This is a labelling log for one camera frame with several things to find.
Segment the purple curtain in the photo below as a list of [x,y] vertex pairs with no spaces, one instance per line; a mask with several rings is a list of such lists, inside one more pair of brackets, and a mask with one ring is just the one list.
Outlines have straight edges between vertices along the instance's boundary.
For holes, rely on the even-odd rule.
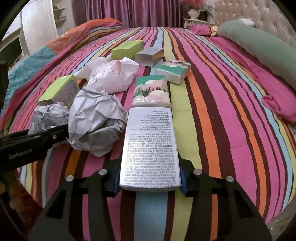
[[188,14],[178,0],[72,0],[72,5],[76,25],[114,18],[124,28],[182,27]]

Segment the white vase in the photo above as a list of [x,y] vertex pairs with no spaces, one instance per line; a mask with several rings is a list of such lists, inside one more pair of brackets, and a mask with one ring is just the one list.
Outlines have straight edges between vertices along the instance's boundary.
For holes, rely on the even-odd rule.
[[191,19],[198,19],[199,15],[200,15],[199,12],[196,9],[190,9],[188,14],[189,14]]

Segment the striped bedsheet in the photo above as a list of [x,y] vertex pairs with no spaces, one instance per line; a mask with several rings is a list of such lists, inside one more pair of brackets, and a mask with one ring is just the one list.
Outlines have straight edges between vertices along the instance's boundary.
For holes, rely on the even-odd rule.
[[[262,103],[264,90],[206,38],[179,28],[124,29],[97,39],[69,56],[37,86],[18,111],[11,132],[29,128],[37,100],[58,77],[75,73],[94,56],[107,56],[128,40],[144,40],[145,46],[164,47],[165,58],[185,60],[192,70],[185,81],[170,84],[173,121],[178,150],[211,176],[237,179],[266,222],[277,216],[295,195],[295,140],[289,126],[278,120]],[[136,76],[154,74],[154,68],[139,68]],[[135,81],[118,93],[126,110],[131,106]],[[111,153],[97,158],[69,145],[50,149],[47,158],[21,168],[20,180],[42,206],[68,175],[86,177],[117,159],[123,135]],[[87,197],[76,210],[77,233],[89,240]],[[211,240],[219,230],[219,198],[213,196]],[[184,240],[192,198],[179,190],[147,193],[123,190],[108,199],[116,240]]]

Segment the pink flowers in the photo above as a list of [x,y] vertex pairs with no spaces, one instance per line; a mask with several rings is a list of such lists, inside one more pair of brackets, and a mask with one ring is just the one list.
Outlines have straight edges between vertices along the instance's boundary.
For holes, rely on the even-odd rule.
[[179,3],[189,5],[191,8],[198,9],[201,4],[205,4],[206,0],[179,0]]

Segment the small cardboard box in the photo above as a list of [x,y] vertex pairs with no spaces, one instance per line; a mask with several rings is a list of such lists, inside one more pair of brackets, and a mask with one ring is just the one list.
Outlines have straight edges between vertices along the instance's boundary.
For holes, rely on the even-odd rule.
[[168,60],[155,68],[155,75],[165,75],[169,82],[181,84],[188,75],[191,64],[180,60]]
[[147,47],[136,54],[135,61],[141,66],[153,67],[165,55],[164,48]]
[[122,60],[124,57],[127,57],[131,60],[135,60],[135,54],[143,49],[143,40],[128,41],[111,50],[112,58],[113,60]]
[[74,75],[60,77],[47,88],[38,100],[38,104],[46,106],[63,102],[69,109],[79,91],[80,88]]

